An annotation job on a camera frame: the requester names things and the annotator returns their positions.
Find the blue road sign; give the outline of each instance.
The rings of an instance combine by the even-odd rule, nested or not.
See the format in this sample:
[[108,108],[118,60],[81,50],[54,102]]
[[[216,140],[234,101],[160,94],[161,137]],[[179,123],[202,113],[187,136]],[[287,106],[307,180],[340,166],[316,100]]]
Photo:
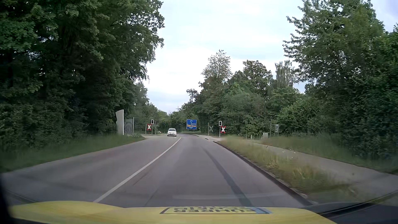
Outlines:
[[187,119],[187,129],[196,130],[196,120],[188,120]]

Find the grass verge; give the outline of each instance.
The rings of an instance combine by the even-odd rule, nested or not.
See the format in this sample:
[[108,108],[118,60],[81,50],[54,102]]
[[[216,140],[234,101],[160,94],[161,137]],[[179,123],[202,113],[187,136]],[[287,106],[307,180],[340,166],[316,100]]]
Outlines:
[[397,173],[398,170],[398,157],[384,160],[363,159],[354,156],[348,148],[344,147],[338,136],[329,134],[317,136],[272,136],[264,139],[261,143],[367,167],[385,173]]
[[219,143],[234,150],[276,178],[299,190],[308,199],[318,203],[353,201],[364,199],[349,185],[337,182],[326,173],[309,165],[299,164],[295,159],[279,157],[261,146],[248,144],[244,140],[227,138]]
[[142,136],[132,137],[110,134],[71,140],[65,144],[47,145],[41,149],[25,148],[13,151],[0,151],[0,173],[89,152],[109,149],[144,139],[145,138]]

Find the asphalt road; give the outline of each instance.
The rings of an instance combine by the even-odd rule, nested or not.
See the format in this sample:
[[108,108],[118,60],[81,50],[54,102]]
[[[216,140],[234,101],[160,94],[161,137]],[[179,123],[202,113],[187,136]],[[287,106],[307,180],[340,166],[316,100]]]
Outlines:
[[79,200],[119,207],[303,205],[223,147],[152,138],[2,174],[10,204]]

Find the white car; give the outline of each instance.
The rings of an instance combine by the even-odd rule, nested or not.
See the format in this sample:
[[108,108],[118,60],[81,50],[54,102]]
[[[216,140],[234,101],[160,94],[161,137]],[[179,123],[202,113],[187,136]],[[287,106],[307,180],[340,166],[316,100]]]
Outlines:
[[167,136],[177,136],[177,131],[175,130],[175,128],[169,128],[169,130],[167,131]]

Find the footpath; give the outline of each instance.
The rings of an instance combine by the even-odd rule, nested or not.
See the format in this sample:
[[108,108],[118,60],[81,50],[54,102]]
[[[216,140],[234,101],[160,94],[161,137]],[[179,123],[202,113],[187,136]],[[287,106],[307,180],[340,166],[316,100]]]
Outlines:
[[[212,136],[200,137],[207,138],[210,141],[223,140],[222,138],[215,138]],[[398,175],[382,173],[369,168],[358,167],[356,165],[296,152],[294,150],[263,145],[250,140],[246,141],[248,144],[254,144],[270,150],[278,156],[295,158],[303,165],[308,164],[320,169],[330,175],[334,180],[347,183],[353,187],[353,189],[358,190],[364,200],[374,199],[398,191]],[[389,202],[392,200],[397,201],[397,197],[391,199]]]

